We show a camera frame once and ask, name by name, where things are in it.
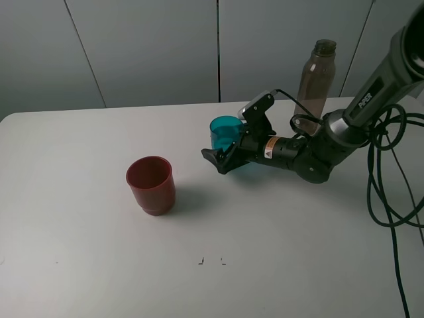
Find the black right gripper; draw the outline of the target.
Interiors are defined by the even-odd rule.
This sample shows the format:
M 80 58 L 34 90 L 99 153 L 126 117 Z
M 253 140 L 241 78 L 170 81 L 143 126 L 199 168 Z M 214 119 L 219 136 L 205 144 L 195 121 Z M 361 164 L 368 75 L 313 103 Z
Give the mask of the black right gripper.
M 266 115 L 256 122 L 243 123 L 234 116 L 218 118 L 218 149 L 202 149 L 201 154 L 220 174 L 226 174 L 254 162 L 276 167 L 275 160 L 265 157 L 265 144 L 275 136 Z

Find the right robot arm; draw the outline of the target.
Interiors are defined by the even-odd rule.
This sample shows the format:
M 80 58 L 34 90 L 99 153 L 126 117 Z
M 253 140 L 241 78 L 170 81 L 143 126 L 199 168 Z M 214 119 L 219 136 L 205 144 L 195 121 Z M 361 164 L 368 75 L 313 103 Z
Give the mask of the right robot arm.
M 290 126 L 296 134 L 284 138 L 276 136 L 266 117 L 279 91 L 264 91 L 238 112 L 244 125 L 236 141 L 226 150 L 204 148 L 201 153 L 220 174 L 256 162 L 321 184 L 356 149 L 376 141 L 377 120 L 422 83 L 423 7 L 419 6 L 394 34 L 386 57 L 346 109 L 323 119 L 309 111 L 294 115 Z

